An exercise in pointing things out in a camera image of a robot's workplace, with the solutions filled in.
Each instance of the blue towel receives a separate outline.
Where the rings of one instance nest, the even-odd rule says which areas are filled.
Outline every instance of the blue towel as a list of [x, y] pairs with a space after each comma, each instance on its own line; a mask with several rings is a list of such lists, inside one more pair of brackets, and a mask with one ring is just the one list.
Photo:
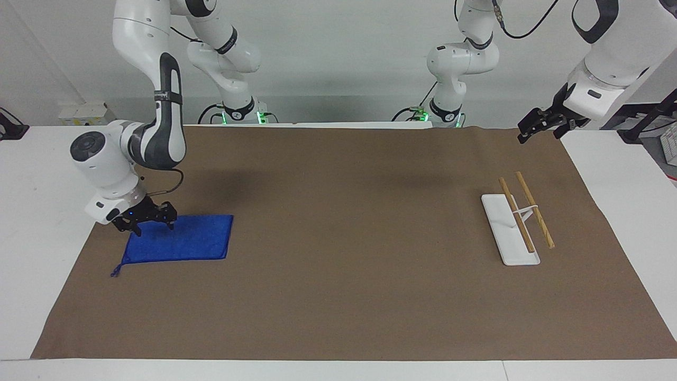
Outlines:
[[142, 222], [141, 236], [129, 235], [123, 259], [110, 276], [130, 263], [224, 259], [232, 224], [231, 215], [179, 216], [174, 230], [162, 222]]

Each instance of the white wall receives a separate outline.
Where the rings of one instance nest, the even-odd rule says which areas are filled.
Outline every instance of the white wall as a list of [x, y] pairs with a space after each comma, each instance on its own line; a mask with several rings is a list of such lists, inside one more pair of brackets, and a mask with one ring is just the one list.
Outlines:
[[[569, 71], [588, 51], [574, 31], [574, 0], [562, 0], [542, 27], [524, 40], [498, 29], [501, 62], [493, 72], [466, 78], [467, 124], [513, 127], [531, 108], [548, 106]], [[461, 41], [452, 0], [229, 1], [240, 35], [264, 55], [250, 76], [256, 94], [281, 121], [389, 120], [418, 104], [434, 78], [426, 68], [431, 47]], [[58, 124], [58, 104], [72, 92], [53, 79], [28, 48], [25, 36], [7, 21], [13, 8], [88, 101], [104, 100], [120, 118], [153, 118], [152, 87], [114, 50], [110, 31], [113, 0], [0, 0], [0, 104], [31, 124]], [[504, 2], [513, 33], [529, 29], [550, 0]], [[176, 17], [173, 26], [192, 34]], [[173, 35], [172, 52], [181, 65], [185, 121], [217, 102], [218, 91], [185, 54], [185, 40]], [[677, 55], [654, 73], [631, 102], [657, 102], [674, 88]]]

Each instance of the white plate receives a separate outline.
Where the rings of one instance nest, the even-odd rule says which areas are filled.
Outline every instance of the white plate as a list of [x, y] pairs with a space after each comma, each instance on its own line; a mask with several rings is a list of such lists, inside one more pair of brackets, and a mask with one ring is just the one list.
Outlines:
[[494, 239], [506, 266], [533, 266], [541, 262], [538, 253], [529, 253], [505, 195], [482, 195], [482, 204]]

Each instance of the brown table mat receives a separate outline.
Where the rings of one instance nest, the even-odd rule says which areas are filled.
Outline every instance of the brown table mat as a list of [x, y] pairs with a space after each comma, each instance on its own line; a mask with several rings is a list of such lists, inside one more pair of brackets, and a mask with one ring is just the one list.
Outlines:
[[[225, 260], [132, 264], [96, 225], [32, 358], [677, 358], [562, 144], [515, 130], [189, 128], [180, 214], [234, 214]], [[552, 232], [507, 267], [480, 196], [521, 170]], [[175, 174], [148, 172], [150, 190]]]

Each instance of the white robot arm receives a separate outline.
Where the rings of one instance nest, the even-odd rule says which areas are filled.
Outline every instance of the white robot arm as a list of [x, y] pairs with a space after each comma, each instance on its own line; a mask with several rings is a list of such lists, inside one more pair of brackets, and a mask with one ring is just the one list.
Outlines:
[[[584, 30], [576, 11], [586, 1], [594, 2], [599, 18]], [[466, 41], [435, 47], [428, 55], [428, 69], [439, 82], [426, 109], [433, 125], [455, 125], [466, 93], [460, 75], [496, 67], [498, 48], [492, 30], [502, 18], [500, 4], [501, 0], [466, 0], [458, 19]], [[571, 18], [592, 48], [552, 106], [535, 108], [518, 123], [522, 143], [551, 127], [559, 127], [554, 134], [560, 138], [591, 119], [603, 118], [628, 86], [677, 47], [677, 0], [578, 0]]]
[[[153, 83], [156, 118], [149, 124], [113, 121], [103, 131], [87, 132], [71, 144], [76, 166], [97, 189], [85, 208], [97, 222], [113, 222], [120, 231], [131, 230], [137, 235], [141, 234], [138, 223], [148, 220], [173, 227], [176, 210], [170, 203], [153, 203], [134, 165], [177, 171], [173, 168], [185, 156], [181, 73], [169, 53], [171, 15], [188, 17], [205, 46], [218, 47], [204, 48], [216, 62], [221, 62], [220, 56], [227, 56], [229, 68], [235, 71], [253, 72], [258, 68], [260, 53], [238, 38], [235, 28], [223, 17], [223, 7], [223, 0], [117, 0], [113, 44]], [[222, 83], [217, 81], [217, 85], [221, 87]], [[248, 92], [246, 97], [253, 100]]]
[[498, 64], [495, 25], [492, 0], [466, 0], [458, 18], [458, 28], [465, 35], [465, 41], [434, 47], [428, 54], [428, 69], [438, 82], [435, 95], [426, 107], [433, 125], [456, 124], [466, 94], [466, 84], [458, 80], [459, 76], [486, 73]]
[[[188, 16], [190, 25], [202, 41], [188, 44], [188, 58], [196, 68], [209, 76], [218, 86], [228, 123], [258, 123], [259, 101], [252, 96], [243, 74], [254, 73], [261, 65], [259, 49], [239, 37], [231, 26], [222, 28], [225, 22], [225, 6], [218, 3], [214, 12], [206, 18]], [[227, 31], [227, 42], [223, 43]]]
[[521, 143], [551, 127], [558, 127], [554, 135], [559, 139], [602, 119], [633, 82], [677, 48], [677, 0], [595, 0], [600, 16], [587, 30], [577, 21], [577, 6], [571, 19], [592, 44], [590, 52], [569, 74], [550, 108], [534, 108], [518, 123]]

